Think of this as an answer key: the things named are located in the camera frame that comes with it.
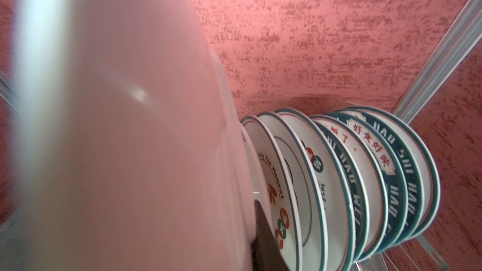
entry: green rim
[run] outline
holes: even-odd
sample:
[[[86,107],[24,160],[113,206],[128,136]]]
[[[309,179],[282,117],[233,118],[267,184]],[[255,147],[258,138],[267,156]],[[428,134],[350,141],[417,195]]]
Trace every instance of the green rim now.
[[[408,135],[410,135],[415,143],[420,147],[420,150],[425,156],[425,160],[427,164],[429,165],[429,170],[430,170],[430,175],[432,179],[432,203],[430,205],[429,212],[427,214],[427,217],[425,217],[424,220],[420,223],[420,225],[417,227],[415,232],[407,239],[411,239],[416,237],[417,235],[421,234],[427,228],[432,224],[433,220],[435,220],[435,216],[437,215],[437,212],[440,207],[440,177],[439,177],[439,172],[437,171],[437,166],[435,164],[435,161],[432,157],[432,154],[429,151],[429,148],[427,145],[425,145],[425,142],[420,138],[420,136],[409,126],[407,125],[403,120],[400,118],[396,117],[395,115],[388,113],[386,111],[383,111],[378,108],[374,107],[367,107],[367,106],[356,106],[356,107],[351,107],[351,108],[356,108],[356,109],[366,109],[366,110],[371,110],[378,112],[386,117],[389,117],[391,120],[393,120],[395,123],[397,123],[402,129],[404,129]]]
[[[298,140],[298,137],[293,133],[292,129],[289,127],[289,125],[281,118],[279,117],[279,115],[277,115],[276,113],[273,113],[273,112],[262,112],[260,114],[258,114],[258,116],[262,116],[262,115],[269,115],[269,116],[272,116],[274,118],[276,118],[277,120],[279,120],[283,125],[284,127],[288,130],[288,132],[290,132],[290,135],[291,137],[293,138],[293,140],[295,141],[296,145],[298,146],[298,150],[303,153],[303,151],[305,150],[303,148],[303,146],[301,145],[301,142],[299,142]],[[310,170],[310,165],[308,164],[308,162],[306,161],[305,157],[303,156],[303,160],[305,162],[305,165],[307,167],[308,170]],[[322,214],[322,205],[320,203],[320,200],[319,200],[319,197],[316,196],[316,179],[313,178],[313,174],[308,171],[308,174],[310,176],[310,180],[311,180],[311,185],[313,187],[313,193],[315,194],[315,200],[316,200],[316,205],[317,205],[317,208],[318,208],[318,217],[320,218],[320,233],[321,233],[321,241],[323,242],[326,237],[325,237],[325,231],[323,230],[323,228],[325,227],[325,224],[326,224],[326,217],[323,218],[323,214]],[[325,246],[323,245],[322,246],[322,260],[320,262],[320,270],[323,270],[324,269],[324,265],[325,265],[325,261],[326,261],[326,257],[325,257]]]
[[[266,126],[255,116],[252,116],[252,115],[245,116],[243,119],[241,119],[241,123],[245,123],[248,120],[251,120],[251,121],[257,123],[260,127],[262,127],[263,131],[268,136],[268,139],[271,142],[271,145],[273,146],[274,152],[276,153],[276,156],[278,158],[278,163],[280,164],[281,168],[283,169],[282,173],[283,173],[284,182],[286,184],[286,187],[288,187],[288,184],[287,184],[288,181],[286,180],[286,174],[285,174],[286,170],[284,169],[283,162],[280,159],[281,155],[280,155],[279,149],[277,149],[278,146],[275,145],[275,141],[273,140],[273,138],[271,138],[272,134],[266,128]],[[288,190],[288,197],[290,198],[291,213],[294,216],[293,200],[292,200],[292,197],[291,197],[290,189],[287,188],[287,190]],[[296,232],[298,231],[298,226],[296,224],[296,218],[294,218],[294,217],[293,217],[293,228],[294,228],[294,232],[295,232],[294,241],[296,243],[296,271],[299,271],[299,269],[300,269],[300,257],[299,257],[300,248],[298,246],[298,244],[299,244],[298,235],[296,234]]]
[[[341,143],[341,141],[338,139],[338,137],[336,137],[336,135],[334,135],[328,128],[326,128],[325,126],[323,126],[322,124],[320,123],[316,123],[316,125],[318,126],[318,128],[320,129],[320,131],[322,131],[325,135],[325,137],[328,139],[328,142],[330,141],[333,141],[333,143],[335,144],[333,148],[333,150],[335,151],[335,154],[337,155],[337,159],[338,161],[340,161],[340,164],[343,165],[343,164],[346,164],[347,166],[350,167],[350,169],[353,170],[353,174],[354,174],[354,180],[348,180],[348,178],[346,178],[346,174],[344,173],[345,175],[345,178],[347,180],[348,185],[350,186],[350,192],[351,192],[351,201],[353,203],[353,209],[355,209],[355,197],[358,196],[359,198],[359,203],[360,203],[360,225],[357,225],[355,223],[355,254],[353,256],[353,261],[356,261],[359,256],[361,255],[361,253],[363,252],[364,250],[364,247],[365,247],[365,243],[366,243],[366,239],[368,237],[368,224],[367,224],[367,215],[368,215],[368,207],[367,207],[367,204],[366,204],[366,190],[365,190],[365,186],[363,184],[363,180],[360,178],[360,174],[359,174],[359,170],[358,170],[358,166],[356,166],[356,164],[354,163],[354,160],[353,160],[353,157],[352,155],[348,152],[348,150],[346,149],[346,147],[343,145],[343,143]],[[342,162],[340,159],[341,157],[345,157],[346,160],[345,162]]]
[[[399,243],[406,239],[407,237],[411,236],[413,232],[417,229],[417,226],[422,219],[422,212],[423,212],[423,186],[422,186],[422,178],[420,176],[420,171],[418,169],[418,164],[416,163],[415,159],[413,158],[413,154],[410,149],[405,145],[403,140],[400,138],[398,134],[394,132],[394,130],[381,119],[377,118],[374,115],[369,113],[365,113],[359,110],[347,109],[351,111],[357,111],[361,113],[365,118],[366,122],[370,123],[372,127],[380,132],[385,140],[389,143],[389,146],[392,150],[397,154],[397,158],[400,162],[401,168],[405,175],[405,180],[407,181],[407,192],[408,192],[408,213],[407,219],[405,223],[405,227],[401,232],[400,237],[396,240],[395,243]],[[392,135],[395,140],[389,142],[388,135]]]
[[[342,121],[340,121],[340,120],[338,120],[338,119],[336,119],[332,116],[323,115],[323,114],[312,115],[311,118],[313,118],[313,119],[320,118],[320,119],[323,119],[323,120],[331,121],[331,122],[341,126],[342,128],[344,128],[356,141],[358,141],[358,143],[363,148],[365,153],[370,157],[370,161],[372,163],[372,166],[375,169],[375,173],[377,175],[378,183],[379,183],[379,187],[380,187],[380,193],[382,195],[382,226],[380,227],[380,231],[378,232],[378,235],[375,236],[375,238],[373,240],[373,243],[370,246],[370,248],[368,248],[365,252],[363,252],[362,255],[358,258],[358,261],[362,261],[362,260],[372,256],[377,251],[378,247],[380,247],[380,244],[382,243],[383,237],[385,235],[385,229],[387,227],[387,221],[388,221],[388,216],[389,216],[389,213],[388,213],[388,206],[389,205],[388,205],[387,189],[385,188],[385,181],[383,180],[382,171],[380,169],[380,166],[378,165],[378,162],[377,162],[375,156],[372,154],[372,151],[365,145],[365,143],[357,135],[352,133],[350,128],[345,123],[343,123]]]
[[[276,143],[278,143],[278,147],[280,146],[280,142],[282,142],[290,151],[291,153],[294,155],[294,158],[296,159],[296,162],[298,162],[298,165],[301,167],[301,163],[299,162],[298,158],[296,157],[296,154],[294,153],[293,149],[288,145],[287,142],[285,142],[282,138],[278,137],[278,136],[274,136],[274,139],[276,141]],[[284,158],[284,161],[286,162],[286,166],[288,167],[288,171],[290,172],[290,176],[291,176],[291,181],[293,181],[293,173],[291,171],[291,167],[290,165],[288,164],[288,161],[286,160],[285,157]],[[303,175],[303,179],[305,181],[305,186],[306,186],[306,189],[308,189],[308,183],[306,181],[306,177],[304,174]],[[303,238],[303,235],[301,235],[301,240],[302,240],[302,243],[301,243],[301,246],[304,247],[305,244],[307,243],[308,241],[308,238],[310,237],[310,233],[311,233],[311,226],[312,226],[312,222],[311,222],[311,217],[312,217],[312,213],[311,213],[311,210],[312,210],[312,207],[311,207],[311,196],[310,196],[310,193],[308,192],[308,202],[310,204],[310,224],[309,224],[309,228],[308,228],[308,234],[306,236],[306,238]],[[296,195],[296,203],[298,204],[298,213],[300,211],[300,208],[299,208],[299,202],[298,202],[298,196]]]
[[[382,172],[385,184],[387,186],[390,185],[397,188],[400,194],[400,197],[398,200],[395,199],[395,201],[398,202],[398,208],[399,208],[399,210],[397,210],[397,213],[396,214],[392,213],[390,212],[390,209],[389,209],[388,224],[391,227],[391,230],[388,233],[385,232],[385,237],[383,238],[382,243],[380,244],[380,247],[377,249],[377,252],[381,252],[387,249],[388,247],[390,247],[400,237],[401,232],[403,230],[403,226],[405,225],[405,220],[407,218],[407,211],[408,211],[407,183],[405,181],[405,176],[403,175],[403,172],[401,170],[401,165],[395,153],[388,145],[388,143],[385,141],[383,136],[380,135],[377,131],[375,131],[370,126],[370,124],[364,122],[363,120],[355,118],[349,114],[342,113],[341,111],[331,112],[329,113],[329,115],[339,118],[340,120],[344,120],[345,122],[348,122],[350,119],[353,119],[354,121],[365,126],[372,134],[374,134],[380,140],[380,142],[383,144],[383,146],[391,156],[391,159],[393,160],[393,163],[395,165],[395,175],[390,176],[390,175],[387,175],[385,172]],[[387,188],[387,193],[388,193],[387,196],[389,199],[389,208],[390,208],[391,207],[390,202],[392,202],[391,199],[395,198],[396,194],[393,193],[389,188]]]
[[[335,165],[336,170],[338,172],[338,176],[339,176],[340,181],[341,181],[343,193],[345,195],[345,203],[346,203],[346,211],[347,211],[346,215],[348,216],[348,249],[346,251],[346,256],[344,257],[345,261],[343,262],[342,268],[340,269],[340,271],[347,271],[351,268],[351,265],[353,263],[353,254],[354,254],[354,247],[355,247],[354,244],[355,243],[353,241],[354,239],[350,238],[350,237],[355,236],[355,232],[354,232],[355,221],[353,220],[353,216],[349,213],[349,207],[353,207],[353,203],[351,202],[351,193],[349,192],[350,189],[349,189],[348,183],[346,182],[345,175],[343,174],[343,171],[341,170],[341,167],[340,167],[339,162],[338,162],[338,160],[337,160],[337,158],[334,154],[333,149],[328,144],[325,137],[322,135],[322,132],[318,129],[318,126],[316,126],[316,124],[309,117],[307,117],[304,113],[302,113],[298,110],[295,110],[295,109],[278,109],[275,112],[278,113],[278,114],[281,114],[281,113],[292,114],[292,115],[295,115],[295,116],[301,118],[303,121],[305,121],[317,133],[318,137],[320,137],[320,139],[322,140],[325,147],[328,148],[328,152],[330,153],[330,156],[331,156],[332,160],[335,162],[334,165]]]

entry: plate stack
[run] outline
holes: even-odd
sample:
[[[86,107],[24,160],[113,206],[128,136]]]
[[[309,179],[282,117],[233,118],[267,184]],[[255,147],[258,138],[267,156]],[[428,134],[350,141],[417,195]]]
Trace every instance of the plate stack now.
[[[291,271],[347,271],[424,232],[440,181],[420,137],[365,106],[241,120],[253,191]]]

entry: green circle logo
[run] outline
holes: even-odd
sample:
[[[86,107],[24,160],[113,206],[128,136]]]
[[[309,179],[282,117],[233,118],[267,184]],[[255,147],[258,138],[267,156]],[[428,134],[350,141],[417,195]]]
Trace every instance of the green circle logo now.
[[[286,228],[284,227],[283,221],[281,221],[281,219],[278,219],[278,230],[281,232],[281,236],[285,239]]]
[[[323,171],[323,161],[318,155],[313,156],[311,163],[313,164],[313,168],[315,169],[315,171],[317,171],[318,173],[321,173]]]

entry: white plate with green rim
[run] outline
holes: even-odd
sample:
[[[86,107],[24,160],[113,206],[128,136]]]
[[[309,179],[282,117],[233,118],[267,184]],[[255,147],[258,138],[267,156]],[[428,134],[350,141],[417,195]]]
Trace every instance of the white plate with green rim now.
[[[347,271],[355,251],[355,220],[343,167],[317,125],[294,109],[276,113],[294,130],[311,161],[322,193],[328,227],[328,271]]]
[[[375,113],[367,110],[352,110],[361,113],[361,117],[364,117],[364,121],[369,123],[373,129],[377,130],[380,135],[388,142],[388,145],[397,155],[397,158],[401,164],[405,180],[407,181],[408,192],[408,213],[405,221],[405,226],[401,232],[400,237],[395,243],[401,243],[407,237],[410,237],[417,229],[420,220],[422,219],[422,212],[424,207],[424,189],[422,184],[422,177],[417,161],[414,159],[412,151],[401,139],[401,137],[395,132],[397,125],[387,122],[386,119],[377,116]]]
[[[350,186],[351,200],[353,202],[353,216],[355,218],[355,252],[353,261],[358,260],[365,249],[368,239],[368,224],[370,223],[369,203],[365,189],[365,183],[359,172],[355,159],[352,157],[346,146],[336,136],[338,129],[333,126],[328,129],[320,123],[315,122],[328,143],[333,148],[337,159],[343,166],[346,181]]]
[[[298,136],[273,112],[258,118],[273,134],[291,174],[300,216],[303,268],[325,270],[328,261],[328,232],[325,209],[315,171]]]
[[[269,203],[268,191],[266,187],[265,176],[261,164],[259,163],[258,154],[255,147],[251,142],[248,132],[244,129],[244,126],[240,123],[241,138],[244,143],[244,150],[246,150],[246,156],[248,158],[248,166],[251,174],[251,186],[253,187],[253,198],[259,201],[261,207],[266,216],[266,220],[271,220],[271,204]],[[273,224],[268,223],[273,231]]]
[[[283,155],[266,125],[256,116],[241,120],[256,149],[266,180],[273,235],[278,242],[281,256],[291,271],[301,271],[303,254],[301,229],[296,195]]]
[[[364,180],[369,202],[370,223],[368,239],[358,261],[364,260],[378,249],[387,228],[389,205],[382,170],[377,159],[365,143],[344,123],[328,115],[314,115],[311,118],[315,123],[322,124],[329,129],[336,129],[336,136],[352,154]]]
[[[401,170],[400,162],[382,135],[374,130],[370,124],[360,119],[359,113],[353,111],[337,111],[330,112],[328,115],[336,117],[346,123],[353,133],[358,134],[358,137],[360,137],[377,158],[377,162],[382,169],[383,181],[387,187],[389,218],[387,229],[385,230],[385,237],[377,249],[377,252],[381,252],[389,248],[400,237],[407,218],[407,183]]]
[[[355,108],[371,111],[385,122],[394,124],[393,129],[410,148],[414,159],[418,163],[425,192],[425,202],[420,223],[413,234],[406,240],[413,238],[424,232],[432,224],[440,206],[440,178],[432,154],[419,135],[395,115],[373,107],[357,106]]]

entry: red speckled wall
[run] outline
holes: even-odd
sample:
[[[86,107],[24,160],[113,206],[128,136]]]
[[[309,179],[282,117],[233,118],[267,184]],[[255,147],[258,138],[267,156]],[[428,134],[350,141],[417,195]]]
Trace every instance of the red speckled wall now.
[[[239,117],[392,109],[467,0],[192,0]]]

